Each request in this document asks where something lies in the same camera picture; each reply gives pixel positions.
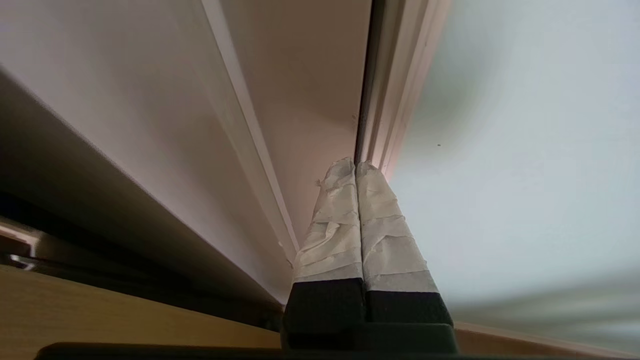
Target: white trim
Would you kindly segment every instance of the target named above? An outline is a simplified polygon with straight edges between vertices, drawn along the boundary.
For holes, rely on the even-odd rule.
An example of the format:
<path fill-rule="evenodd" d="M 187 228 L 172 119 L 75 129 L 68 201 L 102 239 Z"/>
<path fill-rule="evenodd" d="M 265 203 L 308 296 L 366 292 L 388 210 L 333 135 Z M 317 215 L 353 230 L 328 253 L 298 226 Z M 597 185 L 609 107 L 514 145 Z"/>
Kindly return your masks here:
<path fill-rule="evenodd" d="M 456 322 L 454 327 L 457 330 L 479 332 L 481 334 L 498 336 L 501 338 L 508 338 L 513 340 L 528 341 L 530 343 L 537 343 L 540 345 L 547 345 L 550 347 L 561 348 L 563 350 L 579 352 L 582 354 L 588 354 L 592 356 L 602 357 L 619 357 L 625 359 L 637 359 L 638 356 L 630 354 L 628 352 L 609 350 L 606 348 L 593 347 L 590 345 L 583 345 L 577 343 L 571 343 L 569 341 L 555 340 L 550 338 L 544 338 L 542 336 L 528 335 L 521 332 L 496 329 L 494 327 L 476 325 L 472 323 Z"/>
<path fill-rule="evenodd" d="M 451 0 L 387 1 L 360 158 L 387 180 L 413 116 Z"/>
<path fill-rule="evenodd" d="M 242 119 L 236 119 L 238 124 L 234 126 L 234 129 L 244 132 L 244 134 L 239 134 L 235 138 L 233 138 L 234 134 L 232 133 L 228 133 L 228 135 L 232 142 L 236 143 L 237 141 L 240 143 L 239 147 L 241 146 L 244 151 L 250 149 L 257 152 L 258 162 L 255 161 L 255 156 L 243 156 L 241 151 L 237 151 L 237 155 L 254 193 L 260 201 L 262 210 L 276 233 L 279 245 L 283 248 L 289 262 L 293 263 L 300 247 L 282 197 L 282 191 L 276 178 L 269 151 L 253 109 L 253 103 L 231 39 L 227 20 L 219 0 L 202 0 L 202 5 L 244 115 Z"/>

